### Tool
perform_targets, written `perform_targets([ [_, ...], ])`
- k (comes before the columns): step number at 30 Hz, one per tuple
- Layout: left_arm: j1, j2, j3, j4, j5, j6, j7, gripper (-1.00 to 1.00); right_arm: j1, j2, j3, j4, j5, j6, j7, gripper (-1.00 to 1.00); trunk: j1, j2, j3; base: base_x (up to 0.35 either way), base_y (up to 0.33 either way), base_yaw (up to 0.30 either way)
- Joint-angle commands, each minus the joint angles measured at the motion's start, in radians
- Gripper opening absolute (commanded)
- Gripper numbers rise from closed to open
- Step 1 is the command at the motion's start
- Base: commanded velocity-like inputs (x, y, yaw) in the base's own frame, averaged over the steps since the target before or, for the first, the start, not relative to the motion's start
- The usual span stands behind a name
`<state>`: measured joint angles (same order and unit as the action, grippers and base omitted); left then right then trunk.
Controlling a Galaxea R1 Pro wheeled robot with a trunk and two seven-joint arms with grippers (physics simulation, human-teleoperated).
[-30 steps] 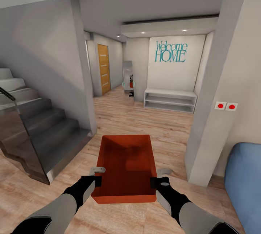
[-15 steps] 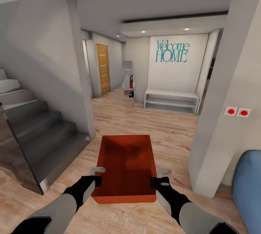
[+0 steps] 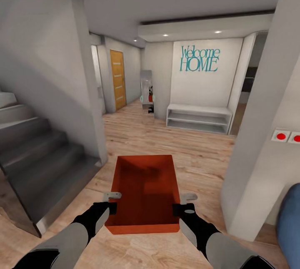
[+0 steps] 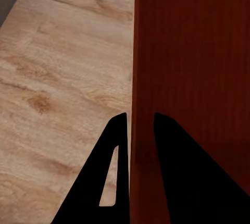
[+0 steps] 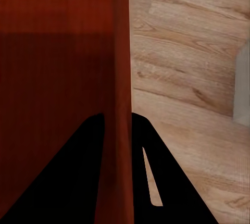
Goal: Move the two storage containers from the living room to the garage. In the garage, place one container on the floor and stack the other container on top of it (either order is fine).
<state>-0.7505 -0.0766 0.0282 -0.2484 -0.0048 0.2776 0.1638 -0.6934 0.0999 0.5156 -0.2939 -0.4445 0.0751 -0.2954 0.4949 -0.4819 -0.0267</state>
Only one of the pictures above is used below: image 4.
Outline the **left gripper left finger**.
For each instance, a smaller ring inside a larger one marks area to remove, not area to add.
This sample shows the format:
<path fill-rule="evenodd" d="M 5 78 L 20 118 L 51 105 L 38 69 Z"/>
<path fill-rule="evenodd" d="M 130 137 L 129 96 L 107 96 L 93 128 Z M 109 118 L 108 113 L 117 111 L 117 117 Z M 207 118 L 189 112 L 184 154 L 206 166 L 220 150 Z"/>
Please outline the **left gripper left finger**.
<path fill-rule="evenodd" d="M 114 148 L 116 203 L 99 206 Z M 51 224 L 130 224 L 127 113 L 112 117 Z"/>

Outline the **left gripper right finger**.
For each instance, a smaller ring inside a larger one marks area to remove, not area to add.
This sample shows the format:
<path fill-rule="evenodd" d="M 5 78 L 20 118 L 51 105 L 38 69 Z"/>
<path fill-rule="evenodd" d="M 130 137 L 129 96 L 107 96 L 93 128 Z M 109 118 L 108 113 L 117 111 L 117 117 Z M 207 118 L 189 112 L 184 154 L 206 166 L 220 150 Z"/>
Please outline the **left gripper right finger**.
<path fill-rule="evenodd" d="M 173 118 L 154 136 L 171 224 L 250 224 L 250 196 Z"/>

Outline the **storage box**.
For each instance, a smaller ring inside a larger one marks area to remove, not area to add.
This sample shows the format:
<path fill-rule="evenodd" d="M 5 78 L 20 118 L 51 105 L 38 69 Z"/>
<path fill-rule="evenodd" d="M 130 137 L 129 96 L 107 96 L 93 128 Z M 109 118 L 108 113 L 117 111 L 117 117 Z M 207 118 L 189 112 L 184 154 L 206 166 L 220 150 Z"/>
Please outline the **storage box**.
<path fill-rule="evenodd" d="M 171 224 L 155 113 L 250 196 L 250 0 L 135 0 L 130 224 Z"/>

